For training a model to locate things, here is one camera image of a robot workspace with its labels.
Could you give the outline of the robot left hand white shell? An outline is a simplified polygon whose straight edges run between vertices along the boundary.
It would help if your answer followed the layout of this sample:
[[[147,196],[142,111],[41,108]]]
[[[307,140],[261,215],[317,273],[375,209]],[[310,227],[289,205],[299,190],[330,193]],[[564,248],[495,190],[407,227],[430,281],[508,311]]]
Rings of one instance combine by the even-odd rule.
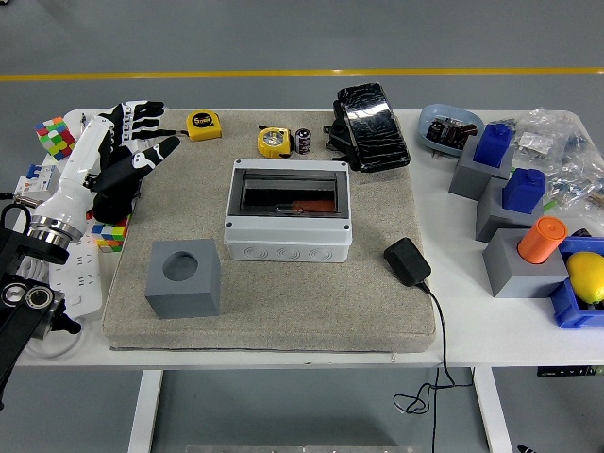
[[[88,215],[107,224],[129,216],[142,179],[180,145],[176,131],[160,127],[163,114],[160,101],[127,101],[94,115],[32,226],[82,233]]]

